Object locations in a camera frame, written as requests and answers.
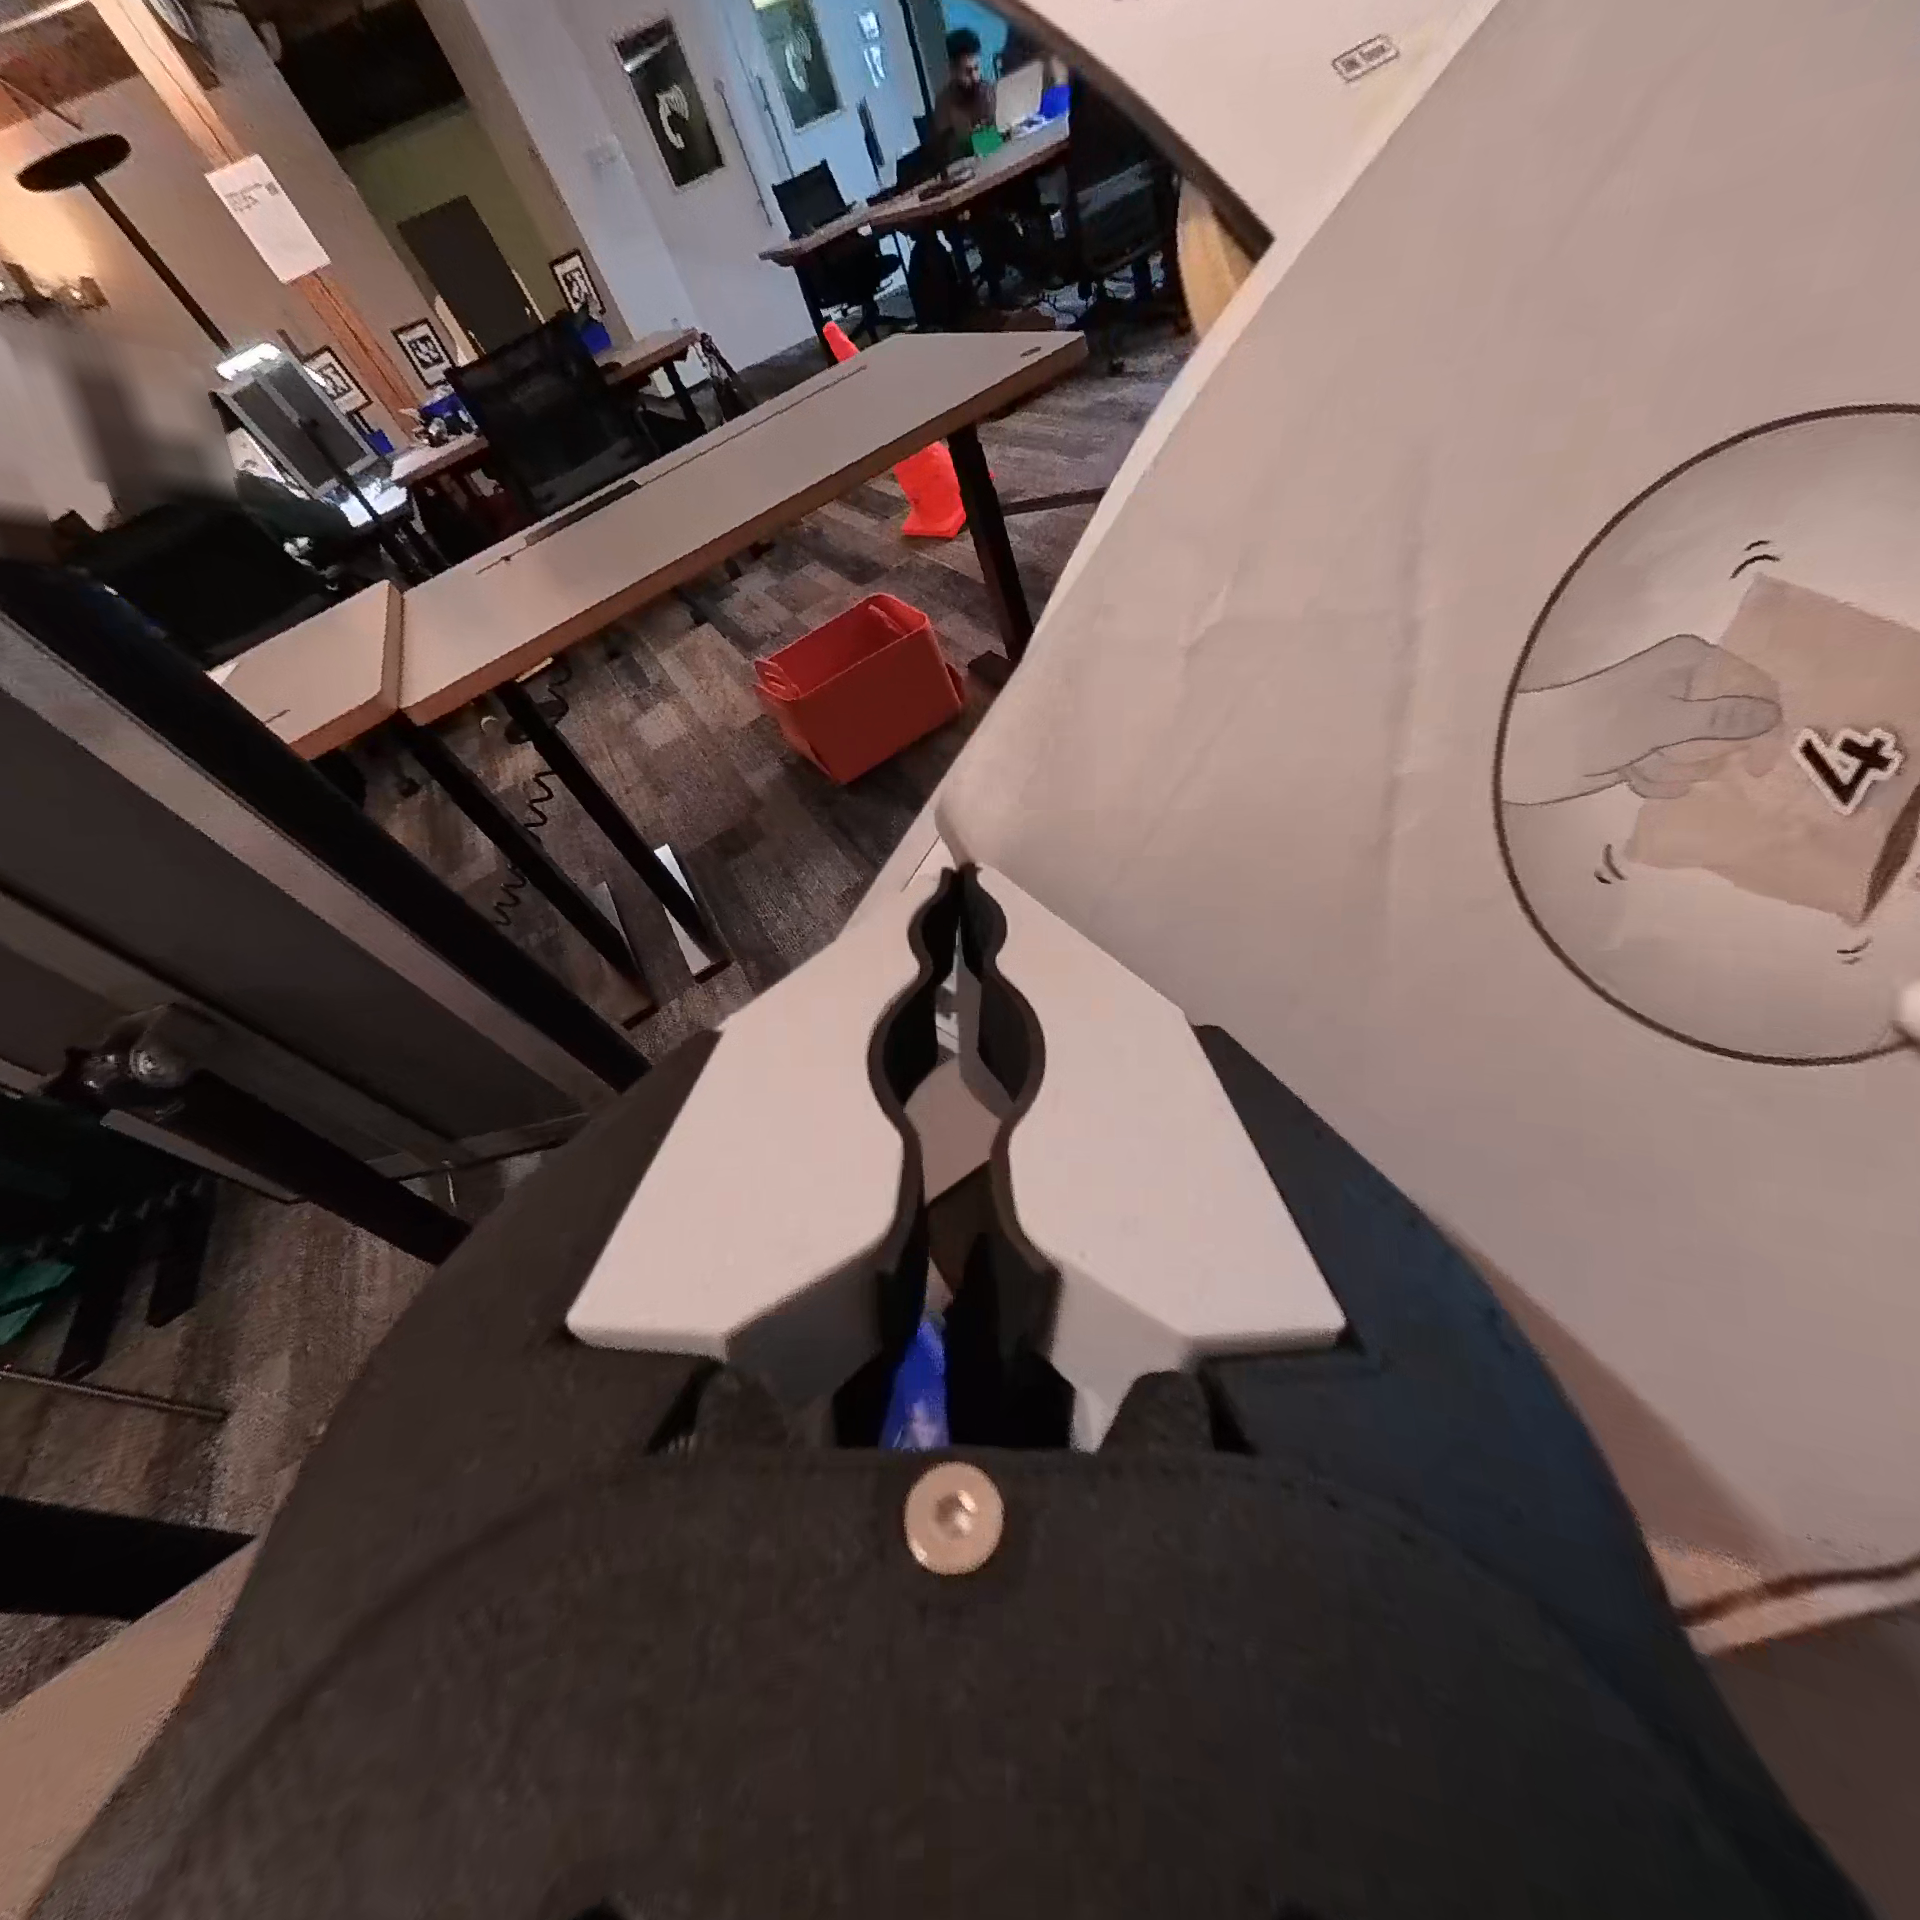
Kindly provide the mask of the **red plastic floor bin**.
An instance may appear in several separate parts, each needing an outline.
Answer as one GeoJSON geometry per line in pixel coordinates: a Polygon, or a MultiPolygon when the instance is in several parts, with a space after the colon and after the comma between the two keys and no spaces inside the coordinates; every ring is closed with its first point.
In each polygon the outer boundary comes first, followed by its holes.
{"type": "Polygon", "coordinates": [[[826,779],[851,785],[946,730],[966,684],[929,616],[879,593],[754,661],[760,705],[826,779]]]}

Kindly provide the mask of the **green cloth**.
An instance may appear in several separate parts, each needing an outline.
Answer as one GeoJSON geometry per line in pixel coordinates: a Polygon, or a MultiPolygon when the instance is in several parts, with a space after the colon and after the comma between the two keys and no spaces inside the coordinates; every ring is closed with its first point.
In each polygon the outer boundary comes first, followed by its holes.
{"type": "Polygon", "coordinates": [[[35,1316],[58,1301],[74,1275],[74,1263],[54,1256],[35,1256],[32,1251],[21,1251],[18,1258],[6,1263],[0,1328],[2,1349],[29,1333],[35,1316]]]}

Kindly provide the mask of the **building instruction booklet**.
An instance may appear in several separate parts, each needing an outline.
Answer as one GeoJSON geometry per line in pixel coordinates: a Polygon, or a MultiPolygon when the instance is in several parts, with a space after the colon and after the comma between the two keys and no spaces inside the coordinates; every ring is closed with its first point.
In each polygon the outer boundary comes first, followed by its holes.
{"type": "Polygon", "coordinates": [[[1697,1633],[1915,1610],[1915,5],[1491,5],[939,799],[1522,1311],[1697,1633]]]}

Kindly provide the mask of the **long grey desk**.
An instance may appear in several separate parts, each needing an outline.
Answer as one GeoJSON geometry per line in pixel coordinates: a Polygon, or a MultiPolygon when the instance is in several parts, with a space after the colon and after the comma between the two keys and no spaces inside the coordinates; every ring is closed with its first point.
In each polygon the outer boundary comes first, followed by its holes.
{"type": "Polygon", "coordinates": [[[952,450],[1003,650],[971,666],[1002,689],[1037,631],[976,427],[1088,362],[1077,332],[897,337],[813,375],[510,543],[410,589],[401,711],[416,724],[499,697],[549,772],[682,925],[710,971],[730,968],[679,869],[665,866],[522,689],[543,661],[776,538],[934,441],[952,450]]]}

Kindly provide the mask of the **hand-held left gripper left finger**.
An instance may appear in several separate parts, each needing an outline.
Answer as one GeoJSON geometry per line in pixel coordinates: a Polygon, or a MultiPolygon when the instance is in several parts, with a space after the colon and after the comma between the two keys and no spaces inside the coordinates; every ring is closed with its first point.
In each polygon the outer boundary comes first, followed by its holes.
{"type": "Polygon", "coordinates": [[[598,1352],[712,1360],[882,1444],[929,1298],[927,1145],[966,882],[927,869],[727,1019],[568,1311],[598,1352]]]}

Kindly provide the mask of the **white paper sign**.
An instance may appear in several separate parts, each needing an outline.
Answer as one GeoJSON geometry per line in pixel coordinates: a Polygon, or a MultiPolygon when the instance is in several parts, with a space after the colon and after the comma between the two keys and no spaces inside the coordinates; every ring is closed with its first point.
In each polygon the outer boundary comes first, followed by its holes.
{"type": "Polygon", "coordinates": [[[269,160],[256,154],[232,160],[208,169],[206,183],[279,284],[331,267],[330,251],[269,160]]]}

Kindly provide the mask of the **black mesh office chair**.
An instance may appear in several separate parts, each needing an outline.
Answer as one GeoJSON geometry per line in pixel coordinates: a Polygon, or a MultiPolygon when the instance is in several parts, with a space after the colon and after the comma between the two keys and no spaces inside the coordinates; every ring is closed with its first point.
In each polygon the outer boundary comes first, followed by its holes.
{"type": "Polygon", "coordinates": [[[545,321],[450,369],[446,384],[488,440],[493,474],[530,522],[570,511],[664,455],[571,317],[545,321]]]}

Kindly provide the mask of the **black floor lamp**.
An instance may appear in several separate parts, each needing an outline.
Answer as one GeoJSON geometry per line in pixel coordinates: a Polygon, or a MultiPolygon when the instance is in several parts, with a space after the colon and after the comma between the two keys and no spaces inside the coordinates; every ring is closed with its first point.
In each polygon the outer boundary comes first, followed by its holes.
{"type": "Polygon", "coordinates": [[[127,165],[129,157],[130,144],[127,138],[85,135],[21,167],[16,171],[16,185],[35,196],[83,192],[147,264],[173,299],[182,305],[183,314],[208,339],[214,351],[227,355],[232,351],[227,335],[109,189],[109,177],[127,165]]]}

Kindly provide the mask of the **wooden work table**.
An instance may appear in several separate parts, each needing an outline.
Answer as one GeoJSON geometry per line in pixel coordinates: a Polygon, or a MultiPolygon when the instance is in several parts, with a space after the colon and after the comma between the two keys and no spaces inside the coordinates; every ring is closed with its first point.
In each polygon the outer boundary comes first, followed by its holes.
{"type": "MultiPolygon", "coordinates": [[[[1056,117],[1006,139],[989,157],[961,160],[945,175],[910,185],[903,194],[881,204],[853,204],[847,226],[862,226],[882,242],[903,233],[917,235],[922,229],[946,233],[953,225],[966,223],[975,209],[985,209],[998,196],[1013,192],[1021,181],[1065,167],[1071,141],[1072,119],[1067,114],[1056,117]]],[[[799,251],[787,235],[762,250],[760,260],[789,272],[787,260],[799,251]]]]}

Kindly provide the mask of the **dark grey desk panel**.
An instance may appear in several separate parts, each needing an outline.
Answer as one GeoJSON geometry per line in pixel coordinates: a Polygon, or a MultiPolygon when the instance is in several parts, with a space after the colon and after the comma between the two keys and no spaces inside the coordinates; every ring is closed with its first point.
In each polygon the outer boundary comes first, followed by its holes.
{"type": "Polygon", "coordinates": [[[6,560],[6,1092],[430,1263],[411,1178],[571,1138],[647,1072],[111,589],[6,560]]]}

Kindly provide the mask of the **short grey desk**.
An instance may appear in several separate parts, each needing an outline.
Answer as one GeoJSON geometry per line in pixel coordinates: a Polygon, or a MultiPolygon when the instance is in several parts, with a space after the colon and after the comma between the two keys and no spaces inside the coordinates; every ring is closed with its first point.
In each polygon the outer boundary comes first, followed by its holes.
{"type": "Polygon", "coordinates": [[[401,711],[401,656],[401,587],[381,583],[314,609],[211,677],[360,810],[374,807],[382,768],[401,795],[427,788],[450,804],[499,858],[497,929],[512,931],[522,901],[539,898],[613,973],[615,1025],[639,1028],[659,1000],[615,895],[568,874],[537,825],[510,812],[441,735],[401,711]]]}

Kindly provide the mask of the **large orange traffic cone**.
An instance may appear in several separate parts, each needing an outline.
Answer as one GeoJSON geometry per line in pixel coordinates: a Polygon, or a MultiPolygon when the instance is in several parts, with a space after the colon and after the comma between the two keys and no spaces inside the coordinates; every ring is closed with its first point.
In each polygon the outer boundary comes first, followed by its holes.
{"type": "Polygon", "coordinates": [[[903,457],[895,467],[895,480],[906,501],[903,540],[952,543],[970,529],[953,455],[942,440],[903,457]]]}

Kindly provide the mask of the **computer monitor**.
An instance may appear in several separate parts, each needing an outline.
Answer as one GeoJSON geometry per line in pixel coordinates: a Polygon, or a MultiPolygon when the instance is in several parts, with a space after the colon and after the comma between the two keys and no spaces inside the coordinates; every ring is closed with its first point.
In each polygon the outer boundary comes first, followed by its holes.
{"type": "Polygon", "coordinates": [[[406,506],[406,493],[392,485],[387,455],[275,343],[221,356],[214,394],[306,497],[343,507],[354,522],[392,517],[406,506]]]}

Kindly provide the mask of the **dark wall poster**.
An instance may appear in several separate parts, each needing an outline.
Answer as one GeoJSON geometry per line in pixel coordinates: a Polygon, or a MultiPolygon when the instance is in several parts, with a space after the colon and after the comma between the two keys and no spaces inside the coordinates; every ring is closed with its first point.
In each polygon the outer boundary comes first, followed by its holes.
{"type": "Polygon", "coordinates": [[[841,91],[814,2],[753,2],[753,11],[792,128],[840,114],[841,91]]]}
{"type": "Polygon", "coordinates": [[[615,59],[656,144],[669,181],[686,189],[726,167],[726,156],[672,17],[615,36],[615,59]]]}

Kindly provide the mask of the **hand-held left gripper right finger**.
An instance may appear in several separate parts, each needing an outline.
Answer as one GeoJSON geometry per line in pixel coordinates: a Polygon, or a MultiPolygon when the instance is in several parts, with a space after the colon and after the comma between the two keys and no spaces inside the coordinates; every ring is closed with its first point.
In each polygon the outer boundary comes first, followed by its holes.
{"type": "Polygon", "coordinates": [[[1071,1440],[1147,1377],[1330,1353],[1349,1316],[1187,1013],[995,869],[966,871],[966,965],[1008,1333],[1071,1440]]]}

